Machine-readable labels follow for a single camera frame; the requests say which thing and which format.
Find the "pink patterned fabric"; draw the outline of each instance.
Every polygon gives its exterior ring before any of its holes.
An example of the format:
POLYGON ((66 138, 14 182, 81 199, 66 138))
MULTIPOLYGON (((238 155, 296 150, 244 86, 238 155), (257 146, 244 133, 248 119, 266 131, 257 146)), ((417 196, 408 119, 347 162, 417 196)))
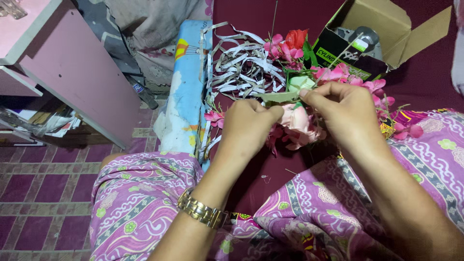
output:
MULTIPOLYGON (((417 139, 389 139, 393 154, 464 231, 464 115, 408 112, 398 120, 426 128, 417 139)), ((186 153, 126 155, 106 165, 93 189, 90 260, 148 257, 175 218, 179 195, 202 175, 186 153)), ((400 260, 388 249, 380 219, 342 157, 296 175, 253 216, 232 217, 218 231, 210 259, 400 260)))

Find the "gold wristwatch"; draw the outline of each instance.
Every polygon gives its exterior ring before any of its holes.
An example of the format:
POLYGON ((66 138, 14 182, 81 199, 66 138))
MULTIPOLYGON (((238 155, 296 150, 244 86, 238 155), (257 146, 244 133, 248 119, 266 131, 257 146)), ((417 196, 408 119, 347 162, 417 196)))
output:
POLYGON ((192 218, 200 221, 210 228, 218 229, 224 226, 229 212, 212 209, 198 202, 190 196, 193 188, 188 188, 182 193, 177 201, 177 208, 189 214, 192 218))

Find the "maroon cloth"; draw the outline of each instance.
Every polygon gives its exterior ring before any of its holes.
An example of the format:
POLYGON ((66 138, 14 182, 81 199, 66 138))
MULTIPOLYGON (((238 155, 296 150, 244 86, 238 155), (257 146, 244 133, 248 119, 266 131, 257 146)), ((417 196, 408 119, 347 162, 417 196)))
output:
MULTIPOLYGON (((343 2, 343 0, 280 0, 274 34, 280 33, 285 37, 289 30, 309 28, 308 39, 314 43, 325 24, 343 2)), ((411 17, 413 29, 453 4, 452 0, 394 0, 393 2, 406 10, 411 17)), ((219 0, 214 3, 213 23, 228 21, 238 30, 255 33, 265 39, 272 29, 274 8, 275 1, 269 0, 219 0)), ((387 74, 385 77, 387 85, 384 90, 396 99, 395 105, 411 104, 405 109, 418 111, 438 108, 464 111, 464 101, 451 85, 451 66, 457 30, 453 11, 450 30, 446 37, 410 58, 399 69, 387 74)), ((234 32, 231 28, 223 26, 218 28, 217 34, 231 35, 234 32)), ((214 38, 213 41, 216 45, 218 39, 214 38)), ((222 95, 218 95, 216 102, 220 102, 223 109, 232 104, 229 98, 222 95)), ((216 149, 217 146, 212 149, 212 156, 216 149)), ((285 169, 299 173, 336 153, 336 149, 334 146, 318 144, 311 151, 306 148, 288 151, 284 148, 284 144, 278 142, 277 153, 277 157, 274 157, 265 147, 256 155, 232 189, 227 210, 254 214, 272 193, 292 179, 294 174, 285 169), (261 178, 262 175, 268 177, 264 180, 261 178)))

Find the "red rose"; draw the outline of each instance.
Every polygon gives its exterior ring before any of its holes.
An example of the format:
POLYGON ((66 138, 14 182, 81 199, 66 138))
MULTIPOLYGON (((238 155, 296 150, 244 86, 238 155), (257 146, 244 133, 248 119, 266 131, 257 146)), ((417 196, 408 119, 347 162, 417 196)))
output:
POLYGON ((298 30, 291 30, 287 37, 285 38, 285 43, 289 47, 289 49, 301 49, 303 48, 304 41, 306 40, 306 35, 308 34, 308 29, 301 31, 298 30))

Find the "magenta tile floor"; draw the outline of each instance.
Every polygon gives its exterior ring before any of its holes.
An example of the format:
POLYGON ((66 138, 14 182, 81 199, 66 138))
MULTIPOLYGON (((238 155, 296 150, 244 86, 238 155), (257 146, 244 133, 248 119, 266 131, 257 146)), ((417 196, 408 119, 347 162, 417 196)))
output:
MULTIPOLYGON (((141 105, 123 152, 156 151, 157 115, 141 105)), ((0 148, 0 261, 88 261, 92 186, 101 160, 118 152, 112 144, 0 148)))

